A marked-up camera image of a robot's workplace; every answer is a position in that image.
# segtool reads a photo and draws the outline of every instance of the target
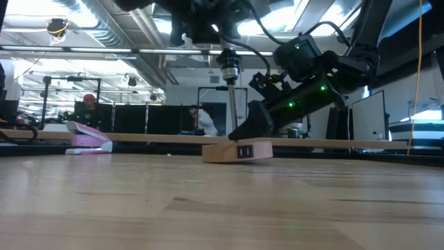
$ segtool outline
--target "pink object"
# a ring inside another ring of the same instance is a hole
[[[74,134],[71,139],[72,146],[91,147],[93,149],[68,149],[65,152],[66,154],[89,155],[112,153],[112,142],[104,133],[77,122],[68,122],[67,128]]]

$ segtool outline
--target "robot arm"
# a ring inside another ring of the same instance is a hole
[[[156,3],[171,12],[173,44],[180,44],[181,39],[178,41],[174,36],[185,33],[184,31],[194,43],[220,44],[220,37],[224,40],[239,38],[236,23],[250,14],[245,0],[115,1],[123,10],[133,10]],[[284,70],[284,74],[264,76],[257,73],[253,77],[250,86],[257,90],[264,100],[251,101],[248,104],[250,112],[247,120],[228,137],[231,140],[267,137],[283,126],[331,103],[338,108],[345,107],[344,94],[354,92],[376,78],[379,66],[379,36],[391,3],[392,0],[363,0],[351,41],[341,36],[349,45],[349,49],[342,56],[332,51],[321,53],[310,35],[320,25],[335,26],[331,22],[321,22],[289,42],[279,42],[274,60],[276,65]],[[212,24],[218,26],[219,33],[211,28]],[[231,53],[225,56],[225,59],[236,58],[235,53]],[[286,74],[301,84],[291,89],[289,84],[283,81]],[[282,90],[275,87],[274,83],[277,82],[282,83]]]

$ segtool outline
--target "red hat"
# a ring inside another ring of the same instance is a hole
[[[96,101],[96,97],[93,94],[86,94],[83,96],[83,101]]]

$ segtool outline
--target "black cable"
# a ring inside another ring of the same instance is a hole
[[[11,124],[11,123],[2,124],[2,123],[0,123],[0,126],[1,127],[4,127],[4,126],[8,126],[8,127],[10,127],[10,126],[22,127],[22,128],[27,129],[27,130],[30,130],[33,133],[32,138],[29,138],[29,139],[26,139],[26,140],[14,140],[14,139],[8,137],[5,133],[3,133],[3,131],[0,131],[0,139],[5,140],[6,142],[9,142],[9,143],[12,143],[12,144],[17,144],[17,145],[25,145],[25,144],[32,144],[37,139],[37,135],[38,135],[37,130],[33,126],[31,126],[31,125],[28,125],[28,124]]]
[[[262,24],[261,19],[259,18],[259,15],[257,14],[255,7],[247,0],[239,0],[239,2],[243,3],[245,6],[247,6],[251,13],[253,14],[253,16],[256,19],[257,24],[259,24],[259,26],[261,27],[262,31],[264,32],[264,34],[266,36],[268,36],[268,38],[270,38],[273,42],[277,43],[277,44],[285,44],[285,42],[279,41],[278,39],[276,39],[276,37],[274,37],[273,35],[271,35],[269,33],[269,31],[266,30],[265,26]]]
[[[345,45],[347,45],[347,47],[351,47],[352,45],[350,44],[350,41],[345,37],[344,32],[333,22],[330,21],[324,21],[324,22],[319,22],[317,24],[315,24],[313,27],[311,27],[307,32],[305,32],[304,35],[308,35],[311,32],[313,32],[315,29],[317,29],[319,26],[323,25],[323,24],[327,24],[330,25],[332,28],[334,28],[334,30],[338,33],[339,37],[344,41]]]
[[[247,44],[243,44],[241,42],[236,42],[234,40],[231,40],[228,36],[222,34],[221,32],[219,32],[219,36],[221,37],[221,39],[224,39],[225,41],[237,45],[239,47],[245,48],[251,52],[253,52],[254,54],[256,54],[256,56],[259,56],[259,58],[261,58],[262,61],[264,61],[265,63],[265,67],[266,67],[266,76],[269,76],[271,74],[271,66],[270,63],[268,63],[267,59],[260,53],[258,52],[256,49],[248,46]]]

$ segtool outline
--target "person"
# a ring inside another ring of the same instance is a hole
[[[189,114],[193,117],[194,126],[197,126],[197,129],[203,129],[206,135],[217,136],[217,129],[214,126],[213,119],[211,119],[207,112],[196,105],[192,105],[189,107]]]
[[[75,122],[100,130],[101,118],[96,109],[96,97],[93,94],[83,96],[83,107],[76,109],[70,118]]]

